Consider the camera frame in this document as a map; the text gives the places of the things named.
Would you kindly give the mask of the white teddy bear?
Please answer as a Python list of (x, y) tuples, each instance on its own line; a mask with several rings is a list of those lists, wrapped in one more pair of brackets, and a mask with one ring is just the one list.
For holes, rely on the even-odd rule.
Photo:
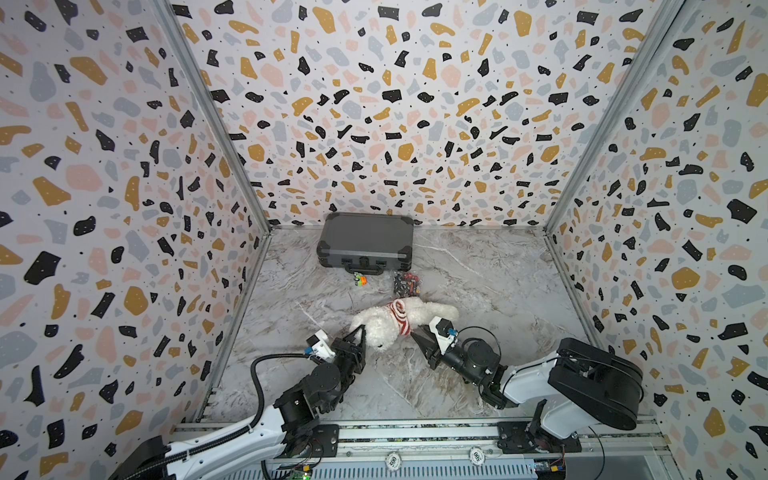
[(350, 329), (354, 331), (364, 325), (367, 347), (385, 351), (417, 327), (428, 325), (435, 317), (455, 321), (459, 319), (459, 311), (452, 305), (425, 302), (419, 297), (400, 298), (354, 315)]

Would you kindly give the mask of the red white striped knit sweater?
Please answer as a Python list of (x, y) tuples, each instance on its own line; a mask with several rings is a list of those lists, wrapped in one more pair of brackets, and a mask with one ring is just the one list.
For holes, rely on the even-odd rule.
[(404, 299), (395, 299), (388, 304), (390, 314), (395, 322), (399, 336), (408, 336), (411, 333), (411, 325), (407, 316)]

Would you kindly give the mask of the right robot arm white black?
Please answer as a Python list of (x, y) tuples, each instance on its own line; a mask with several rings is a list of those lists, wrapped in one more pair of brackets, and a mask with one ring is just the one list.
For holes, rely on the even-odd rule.
[(527, 422), (501, 422), (505, 453), (569, 453), (581, 449), (576, 433), (596, 424), (632, 431), (644, 399), (643, 373), (634, 363), (575, 338), (565, 338), (540, 360), (508, 367), (499, 345), (461, 339), (451, 321), (437, 318), (411, 336), (431, 369), (444, 365), (478, 389), (480, 399), (503, 410), (533, 401)]

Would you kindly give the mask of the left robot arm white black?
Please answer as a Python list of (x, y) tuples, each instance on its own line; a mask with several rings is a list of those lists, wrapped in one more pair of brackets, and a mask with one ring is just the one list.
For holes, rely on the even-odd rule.
[[(256, 412), (200, 437), (164, 443), (160, 436), (143, 442), (111, 475), (113, 479), (216, 479), (249, 464), (301, 453), (314, 438), (320, 416), (330, 413), (366, 365), (364, 325), (332, 342), (322, 331), (301, 353), (272, 353), (250, 365), (257, 395)], [(304, 359), (312, 372), (284, 391), (274, 403), (265, 400), (257, 367), (271, 360)]]

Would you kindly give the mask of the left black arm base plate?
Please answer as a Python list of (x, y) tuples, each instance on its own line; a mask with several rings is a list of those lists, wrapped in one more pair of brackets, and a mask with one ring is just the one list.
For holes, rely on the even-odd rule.
[(338, 452), (340, 426), (320, 424), (309, 434), (291, 440), (276, 459), (334, 458)]

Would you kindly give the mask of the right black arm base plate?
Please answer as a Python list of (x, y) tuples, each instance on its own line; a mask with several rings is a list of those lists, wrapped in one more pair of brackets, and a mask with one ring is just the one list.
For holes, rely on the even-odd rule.
[(543, 429), (531, 433), (529, 423), (524, 421), (499, 422), (497, 430), (497, 447), (504, 454), (564, 454), (582, 451), (582, 445), (577, 438), (568, 436), (566, 439), (557, 439)]

